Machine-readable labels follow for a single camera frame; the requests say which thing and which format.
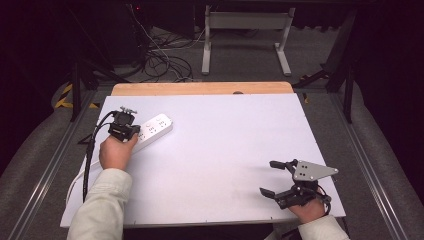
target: person's left hand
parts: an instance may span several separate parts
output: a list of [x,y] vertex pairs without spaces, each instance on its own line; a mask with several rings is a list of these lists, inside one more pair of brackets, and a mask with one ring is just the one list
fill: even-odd
[[131,158],[134,145],[138,141],[135,133],[128,142],[121,142],[113,136],[109,136],[100,144],[100,164],[103,169],[116,168],[125,171]]
[[317,198],[312,199],[305,206],[296,205],[289,207],[289,209],[299,218],[302,224],[317,220],[325,214],[324,203]]

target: finger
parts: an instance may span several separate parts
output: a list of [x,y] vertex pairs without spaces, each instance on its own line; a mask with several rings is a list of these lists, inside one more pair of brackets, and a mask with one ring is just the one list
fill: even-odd
[[131,147],[134,147],[134,145],[137,143],[137,141],[138,141],[138,133],[134,133],[132,138],[128,141],[128,144]]

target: white cord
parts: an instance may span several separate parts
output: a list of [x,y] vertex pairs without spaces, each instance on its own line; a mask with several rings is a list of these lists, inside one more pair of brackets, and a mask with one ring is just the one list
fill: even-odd
[[[92,163],[90,165],[90,168],[93,167],[94,165],[98,164],[98,163],[100,163],[100,161],[96,161],[96,162]],[[74,178],[74,180],[72,180],[72,183],[71,183],[71,185],[69,186],[69,189],[68,189],[68,194],[66,194],[66,206],[68,205],[69,197],[71,196],[71,192],[72,192],[72,189],[74,188],[75,183],[84,174],[84,172],[85,171],[82,170],[81,172],[78,173],[78,175]]]

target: silver bracket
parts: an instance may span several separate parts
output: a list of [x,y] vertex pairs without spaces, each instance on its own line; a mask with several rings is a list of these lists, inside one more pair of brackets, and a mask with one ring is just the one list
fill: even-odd
[[299,161],[293,175],[293,180],[312,182],[320,178],[337,174],[338,172],[339,170],[337,168],[330,168],[315,163]]
[[125,112],[125,113],[129,113],[129,114],[131,114],[131,113],[135,113],[135,114],[137,114],[137,111],[131,110],[131,109],[126,108],[126,107],[124,107],[124,106],[122,106],[122,107],[120,107],[120,108],[121,108],[121,110],[122,110],[123,112]]

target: jacket sleeve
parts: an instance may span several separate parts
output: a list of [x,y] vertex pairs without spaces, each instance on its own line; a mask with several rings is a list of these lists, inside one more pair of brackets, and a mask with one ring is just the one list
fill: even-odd
[[105,169],[97,177],[78,209],[68,239],[121,239],[124,204],[132,185],[131,176],[118,169]]
[[345,240],[349,239],[336,219],[329,215],[300,225],[299,233],[303,240]]

